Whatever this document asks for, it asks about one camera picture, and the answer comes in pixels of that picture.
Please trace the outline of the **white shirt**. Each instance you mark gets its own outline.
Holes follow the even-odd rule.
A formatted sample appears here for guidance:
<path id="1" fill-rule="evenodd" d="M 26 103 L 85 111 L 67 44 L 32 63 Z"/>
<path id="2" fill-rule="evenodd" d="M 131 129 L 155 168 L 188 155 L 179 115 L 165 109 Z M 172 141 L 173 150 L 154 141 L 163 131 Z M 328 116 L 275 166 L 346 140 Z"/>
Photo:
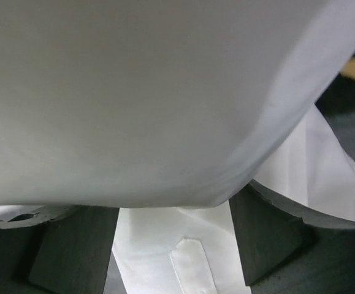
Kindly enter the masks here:
<path id="1" fill-rule="evenodd" d="M 0 1 L 0 230 L 117 208 L 103 293 L 253 293 L 247 184 L 355 222 L 354 53 L 355 1 Z"/>

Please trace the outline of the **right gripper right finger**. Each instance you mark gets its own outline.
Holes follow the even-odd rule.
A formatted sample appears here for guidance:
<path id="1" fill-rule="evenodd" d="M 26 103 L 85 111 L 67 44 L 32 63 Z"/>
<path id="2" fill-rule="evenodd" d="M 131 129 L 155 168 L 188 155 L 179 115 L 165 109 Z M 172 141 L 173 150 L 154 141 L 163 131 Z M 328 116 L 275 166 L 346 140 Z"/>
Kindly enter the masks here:
<path id="1" fill-rule="evenodd" d="M 355 222 L 307 208 L 256 181 L 230 200 L 253 293 L 355 293 Z"/>

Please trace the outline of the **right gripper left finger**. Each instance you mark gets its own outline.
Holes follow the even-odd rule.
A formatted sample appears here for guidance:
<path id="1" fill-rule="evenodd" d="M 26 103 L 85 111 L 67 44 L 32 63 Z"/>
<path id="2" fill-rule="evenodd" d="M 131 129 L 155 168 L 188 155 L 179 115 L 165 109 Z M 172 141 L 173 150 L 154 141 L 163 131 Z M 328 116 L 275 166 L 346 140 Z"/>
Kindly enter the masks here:
<path id="1" fill-rule="evenodd" d="M 0 230 L 0 293 L 103 293 L 119 210 Z"/>

